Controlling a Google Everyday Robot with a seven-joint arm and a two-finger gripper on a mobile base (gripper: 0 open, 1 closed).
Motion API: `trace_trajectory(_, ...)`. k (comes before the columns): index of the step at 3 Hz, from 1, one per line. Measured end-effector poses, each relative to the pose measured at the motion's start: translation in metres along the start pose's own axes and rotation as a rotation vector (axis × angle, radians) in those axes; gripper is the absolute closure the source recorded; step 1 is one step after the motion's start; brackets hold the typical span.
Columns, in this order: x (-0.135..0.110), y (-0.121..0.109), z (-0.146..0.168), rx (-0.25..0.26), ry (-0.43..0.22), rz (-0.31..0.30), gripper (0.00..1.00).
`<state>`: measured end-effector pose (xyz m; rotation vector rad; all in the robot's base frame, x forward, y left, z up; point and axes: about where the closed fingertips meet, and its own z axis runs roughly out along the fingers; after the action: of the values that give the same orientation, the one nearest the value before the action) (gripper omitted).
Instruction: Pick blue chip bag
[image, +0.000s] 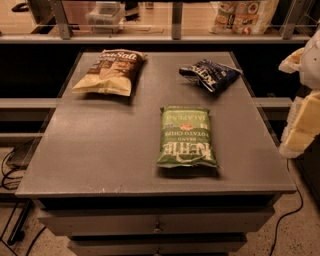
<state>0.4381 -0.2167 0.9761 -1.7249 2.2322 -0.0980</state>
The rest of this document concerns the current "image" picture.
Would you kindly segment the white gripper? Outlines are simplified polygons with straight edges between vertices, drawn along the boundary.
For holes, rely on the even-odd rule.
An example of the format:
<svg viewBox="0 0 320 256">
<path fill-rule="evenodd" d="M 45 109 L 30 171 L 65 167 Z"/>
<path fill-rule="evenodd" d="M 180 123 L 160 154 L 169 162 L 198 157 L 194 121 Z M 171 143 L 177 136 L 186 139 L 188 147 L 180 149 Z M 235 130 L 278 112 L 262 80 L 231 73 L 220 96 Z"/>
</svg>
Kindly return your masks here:
<svg viewBox="0 0 320 256">
<path fill-rule="evenodd" d="M 282 72 L 292 74 L 301 69 L 304 48 L 287 56 L 279 65 Z M 308 96 L 296 96 L 291 104 L 287 125 L 284 128 L 279 146 L 282 157 L 298 157 L 320 134 L 320 91 L 312 91 Z"/>
</svg>

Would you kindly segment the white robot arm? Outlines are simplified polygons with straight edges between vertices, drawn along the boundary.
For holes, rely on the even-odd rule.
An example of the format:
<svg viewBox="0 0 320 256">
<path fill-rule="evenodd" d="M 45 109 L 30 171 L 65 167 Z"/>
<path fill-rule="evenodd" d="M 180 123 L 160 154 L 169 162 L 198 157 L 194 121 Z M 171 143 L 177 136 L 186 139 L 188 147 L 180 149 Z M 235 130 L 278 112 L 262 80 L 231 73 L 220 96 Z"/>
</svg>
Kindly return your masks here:
<svg viewBox="0 0 320 256">
<path fill-rule="evenodd" d="M 300 83 L 311 89 L 309 95 L 295 97 L 281 136 L 279 153 L 284 158 L 297 158 L 320 134 L 320 31 L 284 59 L 279 70 L 298 71 Z"/>
</svg>

